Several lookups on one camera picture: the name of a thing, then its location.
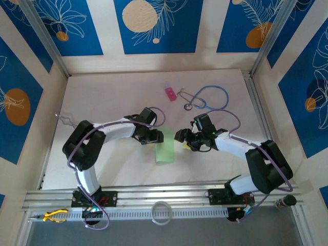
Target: green cloth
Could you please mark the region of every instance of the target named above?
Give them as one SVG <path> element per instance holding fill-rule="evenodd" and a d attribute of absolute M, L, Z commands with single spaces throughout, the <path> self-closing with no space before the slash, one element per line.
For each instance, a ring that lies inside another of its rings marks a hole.
<path fill-rule="evenodd" d="M 174 163 L 174 130 L 172 127 L 157 128 L 164 135 L 164 142 L 156 144 L 156 162 Z"/>

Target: stethoscope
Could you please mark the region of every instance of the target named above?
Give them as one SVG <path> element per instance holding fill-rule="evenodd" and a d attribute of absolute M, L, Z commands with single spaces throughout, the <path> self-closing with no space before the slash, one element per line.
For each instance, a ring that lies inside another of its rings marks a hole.
<path fill-rule="evenodd" d="M 225 95 L 227 97 L 227 101 L 225 102 L 225 105 L 223 107 L 217 108 L 217 109 L 224 109 L 228 105 L 228 103 L 229 103 L 229 95 L 228 95 L 227 91 L 223 87 L 221 87 L 221 86 L 204 86 L 195 95 L 192 95 L 192 94 L 190 94 L 188 92 L 183 91 L 185 88 L 182 87 L 181 90 L 177 93 L 177 95 L 180 95 L 184 100 L 186 100 L 188 102 L 187 104 L 185 104 L 183 106 L 183 108 L 185 110 L 192 110 L 193 107 L 195 107 L 196 109 L 205 109 L 206 108 L 206 109 L 209 109 L 209 110 L 215 110 L 216 108 L 212 108 L 212 107 L 208 106 L 207 103 L 206 103 L 206 101 L 203 98 L 197 97 L 200 94 L 200 92 L 202 92 L 206 88 L 218 88 L 218 89 L 221 89 L 225 93 Z M 185 98 L 182 95 L 182 93 L 184 93 L 185 95 L 188 95 L 188 96 L 192 96 L 193 98 L 191 100 L 188 100 L 187 98 Z M 199 100 L 200 103 L 201 103 L 201 105 L 197 105 L 197 104 L 193 103 L 193 101 L 195 99 L 196 100 Z"/>

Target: pink bottle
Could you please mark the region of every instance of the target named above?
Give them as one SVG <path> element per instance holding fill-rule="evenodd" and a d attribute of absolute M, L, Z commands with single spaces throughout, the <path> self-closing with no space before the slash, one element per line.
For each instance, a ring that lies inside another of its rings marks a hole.
<path fill-rule="evenodd" d="M 170 86 L 169 82 L 165 81 L 161 83 L 162 87 L 165 89 L 165 93 L 168 96 L 170 101 L 176 100 L 176 94 L 174 93 L 172 87 Z"/>

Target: beige circle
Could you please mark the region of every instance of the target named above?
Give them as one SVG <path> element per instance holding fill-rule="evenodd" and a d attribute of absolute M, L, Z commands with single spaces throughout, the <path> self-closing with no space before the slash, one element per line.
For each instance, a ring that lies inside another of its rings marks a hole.
<path fill-rule="evenodd" d="M 144 0 L 133 0 L 123 9 L 123 22 L 132 32 L 147 32 L 157 24 L 156 10 Z"/>
<path fill-rule="evenodd" d="M 234 5 L 241 4 L 244 0 L 231 0 Z"/>
<path fill-rule="evenodd" d="M 16 4 L 16 5 L 19 5 L 19 2 L 18 0 L 8 0 L 9 2 L 13 3 L 13 4 Z"/>
<path fill-rule="evenodd" d="M 153 39 L 153 43 L 154 43 L 154 44 L 158 44 L 158 43 L 159 43 L 159 39 L 158 39 L 158 38 L 154 38 L 154 39 Z"/>

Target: metal hook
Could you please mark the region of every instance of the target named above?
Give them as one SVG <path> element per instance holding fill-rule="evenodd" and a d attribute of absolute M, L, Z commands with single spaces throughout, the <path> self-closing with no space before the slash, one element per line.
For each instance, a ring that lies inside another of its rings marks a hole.
<path fill-rule="evenodd" d="M 68 125 L 68 126 L 71 126 L 71 127 L 73 127 L 73 128 L 76 128 L 76 127 L 77 127 L 77 125 L 74 124 L 74 123 L 72 122 L 71 118 L 61 116 L 60 114 L 55 114 L 55 116 L 56 116 L 58 119 L 60 119 L 60 120 L 63 122 L 64 125 Z"/>
<path fill-rule="evenodd" d="M 196 106 L 198 106 L 198 107 L 204 107 L 204 105 L 206 104 L 206 102 L 205 102 L 204 99 L 202 99 L 202 98 L 200 98 L 200 97 L 196 97 L 196 96 L 194 96 L 194 95 L 192 95 L 192 94 L 190 94 L 190 93 L 188 93 L 188 92 L 185 92 L 185 91 L 183 91 L 184 89 L 185 89 L 185 88 L 182 87 L 181 90 L 179 90 L 179 92 L 177 93 L 177 95 L 180 95 L 184 100 L 186 100 L 186 101 L 188 102 L 188 104 L 185 104 L 184 107 L 183 107 L 185 110 L 192 110 L 192 108 L 193 108 L 194 105 L 196 105 Z M 188 95 L 188 96 L 191 96 L 191 97 L 193 97 L 194 99 L 197 99 L 197 100 L 201 101 L 202 105 L 197 105 L 197 104 L 193 104 L 193 103 L 191 103 L 190 100 L 188 100 L 188 99 L 186 99 L 184 96 L 182 96 L 182 93 L 184 93 L 184 94 L 186 94 L 186 95 Z"/>

